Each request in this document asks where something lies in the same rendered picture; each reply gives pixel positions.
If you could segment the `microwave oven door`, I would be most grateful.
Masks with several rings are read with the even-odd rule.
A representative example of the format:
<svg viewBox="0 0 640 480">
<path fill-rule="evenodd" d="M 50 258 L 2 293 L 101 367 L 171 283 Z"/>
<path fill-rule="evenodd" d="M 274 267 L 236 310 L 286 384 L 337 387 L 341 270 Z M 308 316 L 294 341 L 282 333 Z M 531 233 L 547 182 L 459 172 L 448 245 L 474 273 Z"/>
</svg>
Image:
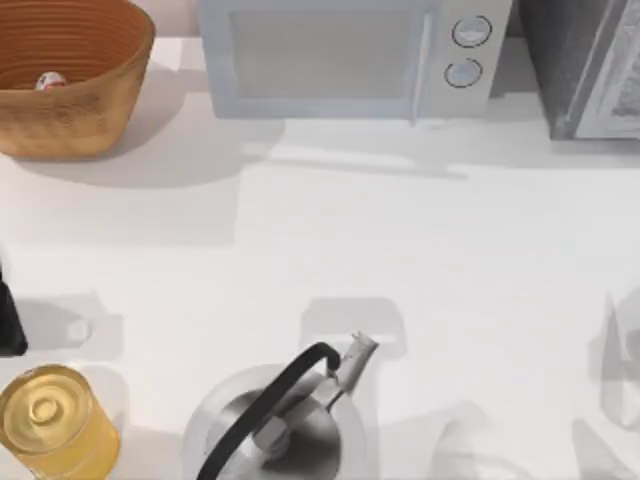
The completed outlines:
<svg viewBox="0 0 640 480">
<path fill-rule="evenodd" d="M 215 114 L 410 120 L 432 0 L 197 0 Z"/>
</svg>

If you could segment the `pale microwave oven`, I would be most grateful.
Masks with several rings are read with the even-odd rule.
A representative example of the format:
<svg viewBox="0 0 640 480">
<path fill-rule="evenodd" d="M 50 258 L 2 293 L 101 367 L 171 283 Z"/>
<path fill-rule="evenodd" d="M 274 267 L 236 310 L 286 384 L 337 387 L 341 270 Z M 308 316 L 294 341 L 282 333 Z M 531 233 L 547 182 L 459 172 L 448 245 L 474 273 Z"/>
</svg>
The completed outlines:
<svg viewBox="0 0 640 480">
<path fill-rule="evenodd" d="M 198 0 L 221 118 L 481 114 L 513 0 Z"/>
</svg>

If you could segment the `round microwave knob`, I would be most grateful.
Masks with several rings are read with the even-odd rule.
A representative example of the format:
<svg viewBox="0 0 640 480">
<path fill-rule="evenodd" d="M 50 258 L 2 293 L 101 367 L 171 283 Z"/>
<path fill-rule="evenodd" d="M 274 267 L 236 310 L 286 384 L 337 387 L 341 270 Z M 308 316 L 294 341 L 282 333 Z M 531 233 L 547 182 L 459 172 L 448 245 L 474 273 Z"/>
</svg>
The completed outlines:
<svg viewBox="0 0 640 480">
<path fill-rule="evenodd" d="M 445 81 L 449 86 L 456 89 L 465 89 L 475 85 L 482 75 L 482 65 L 472 58 L 450 63 L 444 70 Z"/>
<path fill-rule="evenodd" d="M 465 17 L 452 29 L 454 42 L 462 48 L 475 48 L 484 44 L 492 34 L 492 24 L 481 15 Z"/>
</svg>

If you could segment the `woven wooden basket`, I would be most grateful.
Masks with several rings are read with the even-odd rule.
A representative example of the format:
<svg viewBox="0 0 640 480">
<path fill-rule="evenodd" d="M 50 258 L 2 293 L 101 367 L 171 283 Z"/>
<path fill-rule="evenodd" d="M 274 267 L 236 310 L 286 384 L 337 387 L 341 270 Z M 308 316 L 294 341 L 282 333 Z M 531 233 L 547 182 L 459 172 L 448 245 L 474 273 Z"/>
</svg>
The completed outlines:
<svg viewBox="0 0 640 480">
<path fill-rule="evenodd" d="M 133 113 L 155 34 L 132 0 L 0 0 L 0 153 L 110 150 Z M 49 71 L 67 85 L 36 91 Z"/>
</svg>

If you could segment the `red and white can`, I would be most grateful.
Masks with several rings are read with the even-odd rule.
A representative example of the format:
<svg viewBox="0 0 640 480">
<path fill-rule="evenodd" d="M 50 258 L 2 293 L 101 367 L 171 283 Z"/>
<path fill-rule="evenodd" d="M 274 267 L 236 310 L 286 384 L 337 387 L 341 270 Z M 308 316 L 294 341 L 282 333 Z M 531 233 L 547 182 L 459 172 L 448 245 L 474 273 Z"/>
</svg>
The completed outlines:
<svg viewBox="0 0 640 480">
<path fill-rule="evenodd" d="M 34 89 L 36 91 L 46 91 L 53 88 L 64 87 L 67 85 L 66 78 L 55 71 L 42 73 L 36 81 Z"/>
</svg>

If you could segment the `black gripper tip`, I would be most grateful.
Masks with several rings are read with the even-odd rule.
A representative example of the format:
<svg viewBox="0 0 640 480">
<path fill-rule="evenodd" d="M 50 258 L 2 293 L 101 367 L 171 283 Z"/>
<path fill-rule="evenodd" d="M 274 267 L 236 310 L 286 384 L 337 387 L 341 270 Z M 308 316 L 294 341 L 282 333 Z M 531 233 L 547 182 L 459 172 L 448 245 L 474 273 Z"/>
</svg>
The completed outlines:
<svg viewBox="0 0 640 480">
<path fill-rule="evenodd" d="M 28 341 L 0 261 L 0 358 L 23 356 Z"/>
</svg>

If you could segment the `yellow can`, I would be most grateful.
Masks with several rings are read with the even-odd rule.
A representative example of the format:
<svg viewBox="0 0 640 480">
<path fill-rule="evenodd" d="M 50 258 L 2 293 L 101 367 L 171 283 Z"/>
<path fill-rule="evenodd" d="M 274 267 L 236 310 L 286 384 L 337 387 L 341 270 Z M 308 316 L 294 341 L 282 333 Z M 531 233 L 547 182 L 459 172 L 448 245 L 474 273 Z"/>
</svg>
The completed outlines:
<svg viewBox="0 0 640 480">
<path fill-rule="evenodd" d="M 0 444 L 34 480 L 108 480 L 121 440 L 88 380 L 45 364 L 0 391 Z"/>
</svg>

